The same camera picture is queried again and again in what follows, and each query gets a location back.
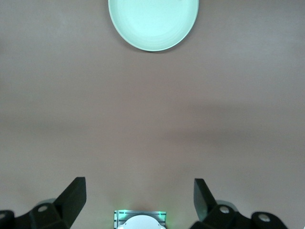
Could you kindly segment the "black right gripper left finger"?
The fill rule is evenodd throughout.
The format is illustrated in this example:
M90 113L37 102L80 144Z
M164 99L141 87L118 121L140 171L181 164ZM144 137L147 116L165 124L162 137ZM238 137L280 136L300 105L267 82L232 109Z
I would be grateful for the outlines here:
M56 198L42 201L17 217L0 211L1 229L70 229L86 203L86 179L76 177Z

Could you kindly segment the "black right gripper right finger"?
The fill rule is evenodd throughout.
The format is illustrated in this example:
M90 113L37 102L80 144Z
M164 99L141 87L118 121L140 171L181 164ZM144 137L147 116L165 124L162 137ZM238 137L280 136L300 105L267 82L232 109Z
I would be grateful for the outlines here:
M192 229L285 229L287 226L268 212L254 212L250 218L226 203L217 203L204 179L194 180L193 202L199 220Z

